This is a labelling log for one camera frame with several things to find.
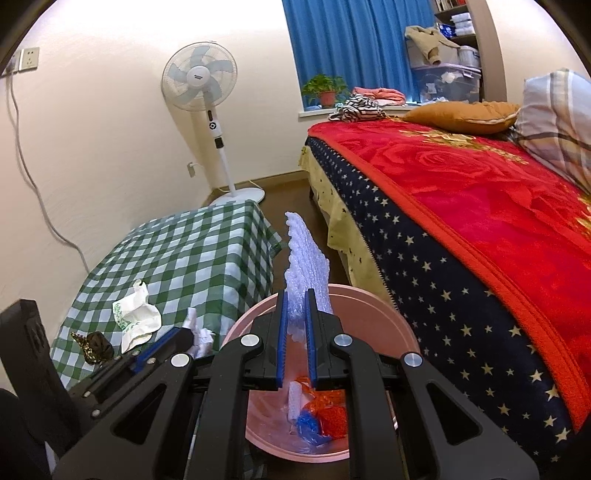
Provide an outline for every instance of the fan blade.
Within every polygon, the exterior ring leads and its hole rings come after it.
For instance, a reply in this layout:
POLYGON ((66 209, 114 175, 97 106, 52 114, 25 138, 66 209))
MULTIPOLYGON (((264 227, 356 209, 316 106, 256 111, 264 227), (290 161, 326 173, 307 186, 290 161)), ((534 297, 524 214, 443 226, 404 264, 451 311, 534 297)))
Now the fan blade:
POLYGON ((186 92, 178 95, 175 100, 178 103, 182 103, 184 105, 185 103, 189 103, 191 100, 193 100, 199 92, 201 92, 201 89, 199 88, 189 88, 186 92))
POLYGON ((213 103, 221 98, 222 95, 222 87, 220 87, 220 84, 215 78, 211 77, 205 84, 205 87, 203 87, 203 99, 206 103, 213 103))
POLYGON ((168 76, 177 82, 187 83, 187 72, 182 71, 174 63, 168 69, 168 76))
POLYGON ((191 53, 191 62, 189 64, 191 68, 203 65, 203 56, 207 53, 208 50, 209 45, 201 45, 200 47, 195 47, 195 50, 193 50, 193 53, 191 53))
POLYGON ((234 65, 230 60, 214 60, 205 65, 211 73, 214 72, 229 72, 234 71, 234 65))

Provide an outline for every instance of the green checkered tablecloth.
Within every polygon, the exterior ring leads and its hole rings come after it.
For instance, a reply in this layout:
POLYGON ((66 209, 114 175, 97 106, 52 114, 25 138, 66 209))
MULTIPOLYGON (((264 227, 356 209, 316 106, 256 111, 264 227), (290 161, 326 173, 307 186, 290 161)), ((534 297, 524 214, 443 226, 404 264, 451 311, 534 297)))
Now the green checkered tablecloth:
POLYGON ((94 370, 70 332, 100 331, 119 352, 122 332, 112 305, 148 284, 162 324, 180 326, 188 307, 215 332, 219 349, 230 327, 271 294, 272 259, 281 249, 255 202, 231 203, 152 220, 130 232, 88 275, 51 347, 66 388, 94 370))

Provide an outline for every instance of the blue curtain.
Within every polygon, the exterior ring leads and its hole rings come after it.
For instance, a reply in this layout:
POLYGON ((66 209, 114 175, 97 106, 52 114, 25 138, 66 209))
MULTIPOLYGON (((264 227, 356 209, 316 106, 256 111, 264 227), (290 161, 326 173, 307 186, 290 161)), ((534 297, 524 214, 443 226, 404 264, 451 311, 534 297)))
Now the blue curtain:
POLYGON ((349 89, 395 88, 418 99, 404 30, 431 27, 429 0, 283 0, 300 86, 324 73, 349 89))

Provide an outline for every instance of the orange pillow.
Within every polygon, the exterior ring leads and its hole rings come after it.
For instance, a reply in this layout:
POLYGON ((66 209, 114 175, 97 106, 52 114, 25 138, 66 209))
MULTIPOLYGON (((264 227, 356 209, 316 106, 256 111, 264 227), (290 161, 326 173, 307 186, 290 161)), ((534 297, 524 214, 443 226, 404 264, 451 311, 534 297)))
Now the orange pillow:
POLYGON ((466 135, 492 135, 517 120, 519 105, 506 102, 437 102, 410 110, 407 122, 466 135))

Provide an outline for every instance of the red blanket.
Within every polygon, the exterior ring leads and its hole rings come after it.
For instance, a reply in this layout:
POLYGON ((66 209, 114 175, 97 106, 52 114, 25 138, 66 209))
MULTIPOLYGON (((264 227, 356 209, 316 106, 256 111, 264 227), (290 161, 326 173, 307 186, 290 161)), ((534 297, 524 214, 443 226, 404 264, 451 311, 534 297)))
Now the red blanket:
POLYGON ((391 119, 323 123, 309 133, 493 290, 534 342, 580 427, 591 410, 589 199, 509 142, 391 119))

